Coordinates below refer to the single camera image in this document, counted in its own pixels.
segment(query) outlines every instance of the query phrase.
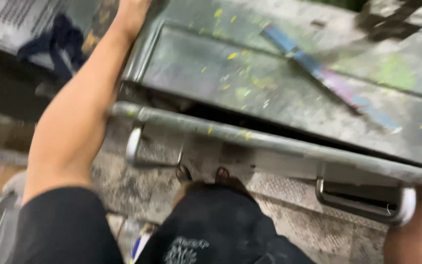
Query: black cloth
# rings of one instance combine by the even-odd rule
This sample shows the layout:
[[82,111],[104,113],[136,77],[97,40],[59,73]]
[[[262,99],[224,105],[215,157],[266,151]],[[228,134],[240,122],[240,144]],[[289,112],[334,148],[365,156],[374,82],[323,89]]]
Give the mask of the black cloth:
[[[10,263],[121,263],[102,202],[81,187],[35,197],[19,216]],[[139,264],[313,263],[249,196],[210,185],[190,190],[152,235]]]
[[38,53],[49,53],[55,73],[69,80],[73,75],[62,59],[60,50],[65,50],[72,67],[79,69],[86,61],[81,50],[83,43],[82,31],[74,27],[65,15],[59,14],[53,20],[53,27],[20,47],[16,57],[25,60]]

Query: foot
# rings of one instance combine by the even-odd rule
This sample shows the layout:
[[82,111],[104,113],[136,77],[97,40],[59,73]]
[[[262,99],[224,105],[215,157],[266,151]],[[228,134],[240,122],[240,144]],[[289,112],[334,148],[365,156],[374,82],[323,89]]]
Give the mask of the foot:
[[177,176],[179,182],[192,181],[190,171],[183,165],[180,165],[175,169],[175,176]]
[[224,183],[229,179],[229,177],[231,177],[231,174],[229,173],[229,171],[224,167],[219,167],[218,171],[216,171],[214,182]]

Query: person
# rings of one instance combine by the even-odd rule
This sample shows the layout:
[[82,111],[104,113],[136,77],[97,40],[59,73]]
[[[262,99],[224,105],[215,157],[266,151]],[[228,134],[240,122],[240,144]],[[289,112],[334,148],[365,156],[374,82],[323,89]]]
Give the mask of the person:
[[[116,80],[148,9],[147,0],[120,0],[109,30],[37,125],[9,263],[122,263],[92,191],[91,163],[116,99]],[[184,167],[178,176],[190,177]],[[391,229],[387,263],[422,263],[422,192],[413,219]],[[276,233],[238,179],[219,168],[215,184],[185,185],[170,216],[150,237],[137,263],[313,263]]]

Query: hand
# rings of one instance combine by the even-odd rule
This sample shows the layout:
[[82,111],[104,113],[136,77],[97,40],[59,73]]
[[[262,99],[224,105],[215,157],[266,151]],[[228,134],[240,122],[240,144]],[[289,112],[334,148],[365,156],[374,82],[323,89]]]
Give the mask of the hand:
[[150,0],[120,0],[117,15],[110,26],[124,34],[131,42],[136,39],[143,26]]

